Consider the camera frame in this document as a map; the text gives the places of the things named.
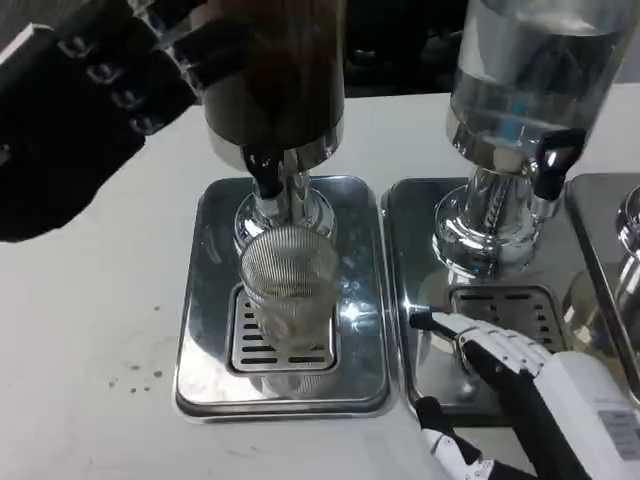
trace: black spout handle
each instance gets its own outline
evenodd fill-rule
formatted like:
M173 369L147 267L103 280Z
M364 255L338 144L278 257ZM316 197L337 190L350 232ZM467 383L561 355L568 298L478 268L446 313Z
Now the black spout handle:
M550 202L560 198L567 173L582 156L586 140L587 132L581 128L542 136L536 152L538 174L533 185L536 197Z
M247 170L256 179L260 198L277 197L284 189L280 174L284 151L264 145L247 145L242 148L242 154Z

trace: robotic arm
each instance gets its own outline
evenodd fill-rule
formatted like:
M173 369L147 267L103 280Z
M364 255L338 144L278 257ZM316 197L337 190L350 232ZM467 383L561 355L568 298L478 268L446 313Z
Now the robotic arm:
M640 416L596 359L551 355L517 332L458 314L422 312L410 323L456 342L463 367L498 394L539 478L640 478ZM532 478L484 460L434 399L421 399L416 410L430 452L452 479Z
M147 136L242 69L245 26L220 19L174 33L201 3L93 0L56 31L29 25L0 52L0 241L67 224Z

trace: metal grate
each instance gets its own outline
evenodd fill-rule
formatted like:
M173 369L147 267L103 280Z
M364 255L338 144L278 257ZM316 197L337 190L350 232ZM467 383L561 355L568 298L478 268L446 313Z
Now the metal grate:
M544 287L456 287L450 299L454 312L520 332L551 353L567 349L551 294Z
M231 366L241 373L324 371L336 363L335 325L329 322L326 342L306 355L278 352L260 334L257 312L241 288L235 301L232 325Z

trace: metal tray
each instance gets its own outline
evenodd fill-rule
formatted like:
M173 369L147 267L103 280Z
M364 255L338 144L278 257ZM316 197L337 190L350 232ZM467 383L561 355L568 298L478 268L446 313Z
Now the metal tray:
M638 271L640 263L628 254L616 230L618 211L638 185L638 174L582 175L569 185L567 207L593 285L576 294L585 305L583 309L591 310L584 333L594 342L605 336L613 339L615 348L609 347L609 357L620 359L614 376L623 387L628 386L630 397L640 406L640 342L634 332L640 290L635 280L636 285L621 280L632 276L630 269Z
M466 179L410 179L384 196L392 311L396 313L402 353L402 385L409 401L413 404L420 397L434 396L457 426L497 426L505 421L493 392L464 374L451 344L411 329L409 315L416 307L435 306L457 308L472 317L496 321L491 309L494 305L504 310L497 315L499 324L543 343L547 339L553 350L584 350L590 346L584 345L576 333L586 319L572 307L571 291L577 278L584 279L581 274L586 266L566 211L560 208L541 234L535 259L522 273L482 282L449 271L433 254L434 212L447 193L465 184ZM499 304L495 300L461 302L459 294L469 288L481 297L502 300ZM508 304L505 293L516 291L530 297ZM544 326L549 331L543 331L536 305L545 312Z
M375 198L353 177L314 178L311 186L330 202L338 221L342 277L327 357L282 362L265 351L260 355L271 360L254 363L254 369L234 359L243 348L234 336L236 314L250 312L238 288L233 218L252 180L218 181L200 200L193 239L174 381L176 404L186 415L205 422L370 416L389 404L386 282ZM257 337L253 341L254 347L268 347Z

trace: white countertop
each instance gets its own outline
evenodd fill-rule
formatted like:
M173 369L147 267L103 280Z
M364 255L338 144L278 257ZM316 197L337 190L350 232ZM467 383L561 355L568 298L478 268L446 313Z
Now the white countertop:
M349 100L344 144L313 173L358 176L378 197L406 177L465 176L470 164L445 137L447 104ZM614 88L574 174L640 171L638 106L640 85ZM0 478L441 478L402 401L367 420L201 426L175 411L196 205L231 176L193 108L67 228L0 245ZM509 430L464 435L526 464Z

